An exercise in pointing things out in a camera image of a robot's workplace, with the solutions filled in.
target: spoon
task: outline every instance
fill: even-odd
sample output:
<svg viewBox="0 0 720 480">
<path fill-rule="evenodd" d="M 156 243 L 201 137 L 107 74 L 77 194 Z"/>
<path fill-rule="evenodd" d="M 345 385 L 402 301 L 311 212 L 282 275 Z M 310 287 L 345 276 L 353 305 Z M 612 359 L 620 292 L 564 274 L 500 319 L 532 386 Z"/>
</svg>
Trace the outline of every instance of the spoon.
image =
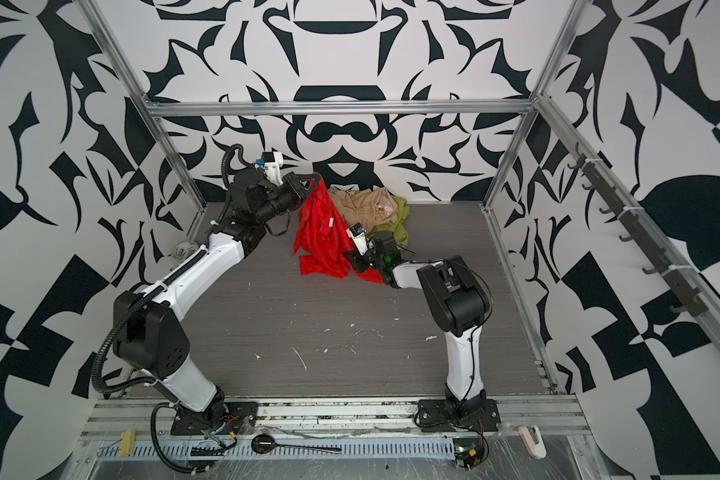
<svg viewBox="0 0 720 480">
<path fill-rule="evenodd" d="M 271 435 L 257 435 L 251 440 L 251 448 L 256 453 L 270 453 L 275 447 L 291 447 L 291 448 L 305 448 L 307 450 L 316 450 L 317 452 L 326 453 L 341 453 L 340 447 L 307 447 L 301 445 L 280 445 L 275 442 L 275 439 Z"/>
</svg>

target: wood grain surface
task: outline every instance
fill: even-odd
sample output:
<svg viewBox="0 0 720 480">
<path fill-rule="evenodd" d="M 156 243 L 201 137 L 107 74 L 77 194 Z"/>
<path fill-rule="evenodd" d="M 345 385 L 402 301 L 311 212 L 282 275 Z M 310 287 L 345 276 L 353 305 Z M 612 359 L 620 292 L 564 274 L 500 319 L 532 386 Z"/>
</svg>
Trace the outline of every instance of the wood grain surface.
<svg viewBox="0 0 720 480">
<path fill-rule="evenodd" d="M 211 204 L 206 221 L 219 211 Z M 273 220 L 272 229 L 283 221 Z M 444 333 L 422 292 L 353 274 L 302 276 L 292 256 L 297 227 L 292 214 L 287 234 L 265 236 L 187 314 L 182 325 L 202 372 L 231 396 L 441 395 L 448 374 Z M 480 338 L 487 392 L 543 392 L 479 206 L 412 205 L 405 227 L 416 260 L 461 255 L 490 286 L 494 312 Z M 155 394 L 136 388 L 130 396 Z"/>
</svg>

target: fabric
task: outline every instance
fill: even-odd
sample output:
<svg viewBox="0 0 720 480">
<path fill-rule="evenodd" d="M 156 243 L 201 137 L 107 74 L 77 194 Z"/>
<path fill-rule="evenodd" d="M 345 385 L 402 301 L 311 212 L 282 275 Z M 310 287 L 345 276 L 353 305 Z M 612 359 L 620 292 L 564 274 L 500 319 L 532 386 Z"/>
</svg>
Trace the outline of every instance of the fabric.
<svg viewBox="0 0 720 480">
<path fill-rule="evenodd" d="M 355 249 L 355 243 L 347 236 L 347 225 L 328 195 L 326 184 L 320 184 L 298 212 L 298 233 L 293 243 L 293 254 L 303 248 L 310 255 L 301 255 L 298 261 L 302 275 L 323 274 L 345 278 L 352 266 L 344 258 L 345 252 Z M 374 269 L 355 275 L 373 283 L 384 283 Z"/>
<path fill-rule="evenodd" d="M 398 221 L 398 205 L 386 188 L 363 191 L 328 191 L 347 225 L 360 224 L 366 232 L 376 225 Z"/>
<path fill-rule="evenodd" d="M 403 222 L 411 215 L 411 207 L 403 197 L 392 196 L 394 202 L 398 206 L 398 215 L 396 220 L 390 220 L 386 224 L 376 225 L 371 230 L 372 234 L 384 230 L 391 231 L 394 235 L 394 241 L 398 245 L 408 246 L 408 231 L 403 226 Z"/>
</svg>

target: black mounting plate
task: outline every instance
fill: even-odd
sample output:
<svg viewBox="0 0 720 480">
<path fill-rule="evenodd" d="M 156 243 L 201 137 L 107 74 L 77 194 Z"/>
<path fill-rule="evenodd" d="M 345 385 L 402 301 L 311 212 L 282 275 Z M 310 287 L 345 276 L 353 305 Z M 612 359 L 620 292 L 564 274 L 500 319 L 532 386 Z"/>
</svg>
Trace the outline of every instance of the black mounting plate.
<svg viewBox="0 0 720 480">
<path fill-rule="evenodd" d="M 229 435 L 230 432 L 237 435 L 240 433 L 240 428 L 245 424 L 255 425 L 256 414 L 259 411 L 259 404 L 256 402 L 224 402 L 226 409 L 229 413 L 227 415 L 230 420 L 224 425 L 224 428 L 219 432 L 218 435 Z M 200 435 L 200 430 L 196 426 L 193 426 L 187 417 L 181 417 L 181 419 L 173 420 L 173 425 L 170 429 L 170 434 L 173 436 L 182 435 Z"/>
<path fill-rule="evenodd" d="M 499 416 L 498 407 L 496 407 L 496 401 L 485 398 L 482 403 L 482 409 L 468 417 L 464 422 L 464 426 L 479 432 L 480 424 L 482 424 L 483 431 L 498 432 L 501 417 Z M 419 400 L 418 410 L 423 411 L 418 416 L 418 424 L 422 426 L 422 432 L 455 432 L 455 428 L 448 423 L 450 414 L 445 406 L 445 400 Z"/>
</svg>

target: beige cloth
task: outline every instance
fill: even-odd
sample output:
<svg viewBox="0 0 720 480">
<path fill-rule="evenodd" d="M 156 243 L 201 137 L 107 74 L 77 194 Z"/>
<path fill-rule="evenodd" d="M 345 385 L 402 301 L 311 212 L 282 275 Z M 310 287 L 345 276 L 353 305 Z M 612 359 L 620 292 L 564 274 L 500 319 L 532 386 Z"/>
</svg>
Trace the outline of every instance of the beige cloth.
<svg viewBox="0 0 720 480">
<path fill-rule="evenodd" d="M 360 223 L 366 232 L 374 226 L 398 221 L 398 205 L 386 188 L 378 190 L 328 190 L 347 226 Z"/>
</svg>

